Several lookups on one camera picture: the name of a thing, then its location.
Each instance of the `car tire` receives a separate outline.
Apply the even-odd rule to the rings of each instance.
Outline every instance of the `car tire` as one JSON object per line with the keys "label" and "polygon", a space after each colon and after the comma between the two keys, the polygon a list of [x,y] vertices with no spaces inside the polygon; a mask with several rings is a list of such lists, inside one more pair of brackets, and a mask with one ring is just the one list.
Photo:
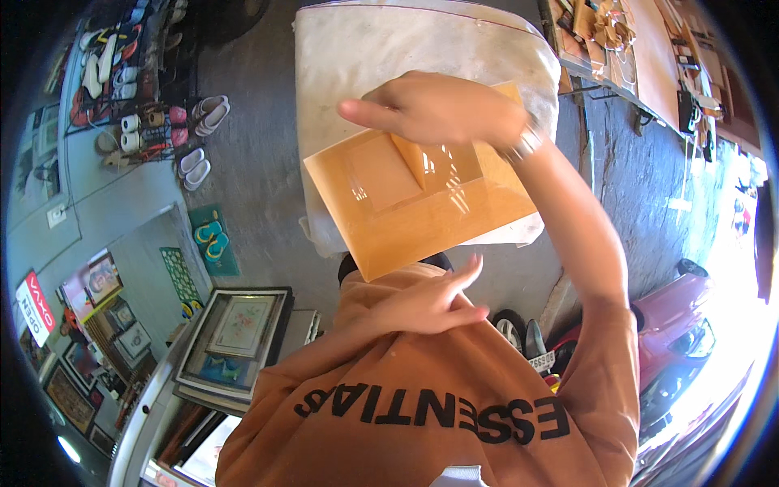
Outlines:
{"label": "car tire", "polygon": [[495,328],[498,329],[509,343],[525,355],[525,337],[527,336],[527,324],[522,316],[512,309],[502,309],[492,318]]}
{"label": "car tire", "polygon": [[706,271],[706,269],[702,268],[690,259],[679,260],[679,263],[676,264],[676,270],[679,271],[680,276],[689,273],[700,277],[709,277],[709,273]]}

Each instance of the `license plate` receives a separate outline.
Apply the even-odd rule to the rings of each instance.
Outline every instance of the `license plate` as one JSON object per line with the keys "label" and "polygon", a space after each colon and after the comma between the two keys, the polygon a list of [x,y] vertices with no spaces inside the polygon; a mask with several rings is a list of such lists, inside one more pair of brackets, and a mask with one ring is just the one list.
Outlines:
{"label": "license plate", "polygon": [[544,372],[549,370],[555,364],[555,352],[543,354],[541,357],[531,358],[530,364],[536,369],[536,372]]}

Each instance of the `person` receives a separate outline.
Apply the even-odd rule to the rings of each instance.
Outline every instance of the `person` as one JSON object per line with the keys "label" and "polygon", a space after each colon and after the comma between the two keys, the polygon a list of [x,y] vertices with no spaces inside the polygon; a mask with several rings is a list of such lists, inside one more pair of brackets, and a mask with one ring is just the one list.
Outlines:
{"label": "person", "polygon": [[338,113],[507,154],[582,304],[579,344],[554,394],[463,294],[481,256],[370,283],[351,272],[333,330],[260,371],[217,485],[628,485],[640,413],[626,260],[576,170],[519,104],[465,79],[409,72]]}

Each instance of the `open sign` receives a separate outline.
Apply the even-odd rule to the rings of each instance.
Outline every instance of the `open sign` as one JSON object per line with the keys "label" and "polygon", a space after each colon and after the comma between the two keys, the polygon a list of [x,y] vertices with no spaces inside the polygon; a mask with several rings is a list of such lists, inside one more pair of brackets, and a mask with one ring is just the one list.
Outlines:
{"label": "open sign", "polygon": [[22,284],[16,289],[16,300],[22,309],[27,327],[35,338],[39,347],[44,346],[46,338],[54,329],[57,322],[51,309],[46,303],[44,293],[38,284],[38,277],[34,271],[27,274]]}

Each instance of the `white cloth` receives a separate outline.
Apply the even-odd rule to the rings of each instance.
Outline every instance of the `white cloth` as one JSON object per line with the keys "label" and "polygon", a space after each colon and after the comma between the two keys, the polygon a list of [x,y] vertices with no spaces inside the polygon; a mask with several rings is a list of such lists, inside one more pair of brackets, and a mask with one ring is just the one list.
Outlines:
{"label": "white cloth", "polygon": [[[359,98],[412,69],[490,86],[513,80],[527,110],[555,139],[560,64],[543,36],[519,16],[449,0],[350,0],[298,10],[294,31],[307,213],[301,226],[321,256],[347,248],[303,160],[363,130],[338,116],[338,101]],[[543,229],[535,213],[465,243],[526,245]]]}

